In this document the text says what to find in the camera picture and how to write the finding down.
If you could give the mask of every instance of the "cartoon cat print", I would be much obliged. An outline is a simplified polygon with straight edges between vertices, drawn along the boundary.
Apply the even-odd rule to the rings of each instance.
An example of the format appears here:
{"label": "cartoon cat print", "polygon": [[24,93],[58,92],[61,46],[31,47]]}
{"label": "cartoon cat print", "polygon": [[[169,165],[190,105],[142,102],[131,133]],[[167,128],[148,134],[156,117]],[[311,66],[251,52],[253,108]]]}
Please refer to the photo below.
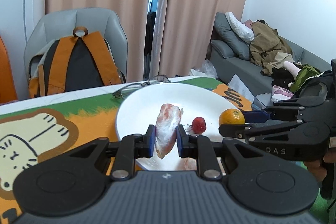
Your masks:
{"label": "cartoon cat print", "polygon": [[69,130],[47,113],[0,123],[0,187],[13,190],[15,178],[36,165],[38,156],[58,147],[69,137]]}

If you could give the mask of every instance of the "orange backpack strap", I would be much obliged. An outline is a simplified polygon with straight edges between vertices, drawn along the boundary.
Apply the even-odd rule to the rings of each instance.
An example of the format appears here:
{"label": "orange backpack strap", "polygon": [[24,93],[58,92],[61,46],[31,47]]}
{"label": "orange backpack strap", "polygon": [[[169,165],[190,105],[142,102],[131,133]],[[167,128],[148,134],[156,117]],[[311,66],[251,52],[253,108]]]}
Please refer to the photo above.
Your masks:
{"label": "orange backpack strap", "polygon": [[29,95],[30,98],[35,98],[39,89],[39,78],[34,77],[29,80]]}
{"label": "orange backpack strap", "polygon": [[44,69],[42,64],[39,65],[38,67],[38,73],[39,73],[40,96],[45,96]]}
{"label": "orange backpack strap", "polygon": [[78,37],[62,37],[52,59],[47,95],[63,93],[70,55]]}
{"label": "orange backpack strap", "polygon": [[96,63],[104,85],[121,84],[117,67],[114,64],[114,60],[100,32],[97,31],[89,35],[85,35],[82,39]]}

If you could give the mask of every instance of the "green garment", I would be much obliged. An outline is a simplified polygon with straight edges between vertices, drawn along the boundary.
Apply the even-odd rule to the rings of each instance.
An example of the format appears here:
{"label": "green garment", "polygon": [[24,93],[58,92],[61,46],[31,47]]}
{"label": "green garment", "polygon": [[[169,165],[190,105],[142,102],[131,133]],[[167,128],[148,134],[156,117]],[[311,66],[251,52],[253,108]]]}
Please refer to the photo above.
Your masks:
{"label": "green garment", "polygon": [[304,67],[297,74],[295,82],[289,87],[289,90],[292,93],[297,92],[308,78],[315,77],[319,74],[321,74],[321,72],[318,69],[308,64],[305,64]]}

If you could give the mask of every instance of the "human hand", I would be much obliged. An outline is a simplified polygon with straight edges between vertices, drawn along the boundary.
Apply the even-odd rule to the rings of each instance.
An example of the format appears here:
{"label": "human hand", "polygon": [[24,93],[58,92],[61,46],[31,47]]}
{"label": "human hand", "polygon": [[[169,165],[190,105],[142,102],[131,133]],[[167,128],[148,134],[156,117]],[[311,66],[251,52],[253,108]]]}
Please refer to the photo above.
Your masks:
{"label": "human hand", "polygon": [[[336,163],[336,151],[328,151],[323,157],[325,163]],[[309,172],[317,179],[318,182],[323,181],[327,175],[325,168],[321,166],[321,160],[305,161],[304,165],[307,166]]]}

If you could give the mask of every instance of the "white plate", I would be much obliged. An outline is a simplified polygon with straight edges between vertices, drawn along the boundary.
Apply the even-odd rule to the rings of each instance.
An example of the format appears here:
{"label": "white plate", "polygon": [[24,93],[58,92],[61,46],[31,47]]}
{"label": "white plate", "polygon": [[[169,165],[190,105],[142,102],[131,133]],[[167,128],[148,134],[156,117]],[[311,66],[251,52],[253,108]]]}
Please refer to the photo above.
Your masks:
{"label": "white plate", "polygon": [[[216,142],[223,139],[218,132],[219,115],[229,108],[236,108],[220,95],[197,86],[179,83],[150,85],[132,93],[120,106],[115,122],[119,140],[130,134],[145,134],[150,124],[156,124],[161,106],[167,103],[183,108],[181,124],[185,129],[190,128],[186,125],[194,118],[203,117],[207,126],[203,135]],[[163,159],[154,149],[152,158],[138,159],[137,163],[145,170],[185,170],[176,143]]]}

